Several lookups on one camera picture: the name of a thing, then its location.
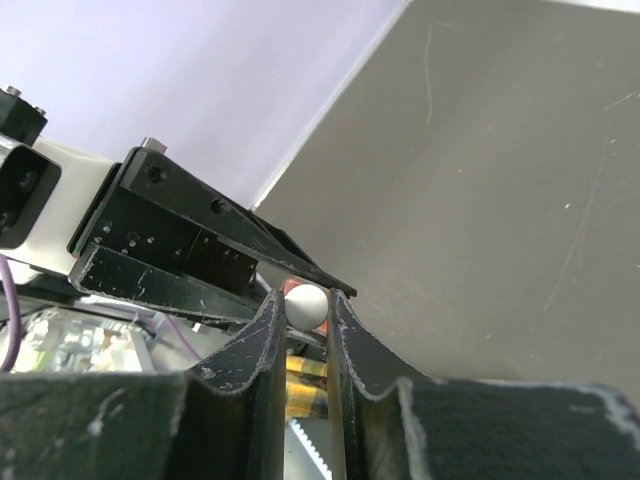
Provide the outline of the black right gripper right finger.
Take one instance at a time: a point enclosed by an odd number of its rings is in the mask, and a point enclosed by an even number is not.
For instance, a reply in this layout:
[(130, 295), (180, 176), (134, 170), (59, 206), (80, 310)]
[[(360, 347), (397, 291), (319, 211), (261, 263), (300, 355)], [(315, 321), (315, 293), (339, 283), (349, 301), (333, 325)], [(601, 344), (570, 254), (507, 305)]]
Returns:
[(426, 375), (368, 331), (339, 290), (327, 347), (337, 479), (639, 475), (639, 416), (614, 389)]

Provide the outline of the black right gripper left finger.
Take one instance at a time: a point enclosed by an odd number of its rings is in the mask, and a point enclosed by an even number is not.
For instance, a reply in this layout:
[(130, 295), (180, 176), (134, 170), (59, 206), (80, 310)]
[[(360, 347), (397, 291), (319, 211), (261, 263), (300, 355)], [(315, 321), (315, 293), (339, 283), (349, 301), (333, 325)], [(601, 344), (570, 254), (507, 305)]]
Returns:
[(5, 479), (279, 479), (286, 318), (254, 319), (183, 372), (1, 378)]

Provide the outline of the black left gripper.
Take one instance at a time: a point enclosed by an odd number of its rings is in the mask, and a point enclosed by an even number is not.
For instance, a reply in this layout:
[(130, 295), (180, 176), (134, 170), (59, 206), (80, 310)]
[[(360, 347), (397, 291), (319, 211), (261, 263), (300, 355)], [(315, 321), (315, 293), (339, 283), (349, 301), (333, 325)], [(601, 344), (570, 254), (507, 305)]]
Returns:
[(258, 302), (241, 297), (257, 266), (249, 257), (357, 295), (285, 231), (143, 147), (110, 168), (67, 250), (84, 252), (68, 275), (78, 291), (207, 326), (244, 325), (258, 312)]

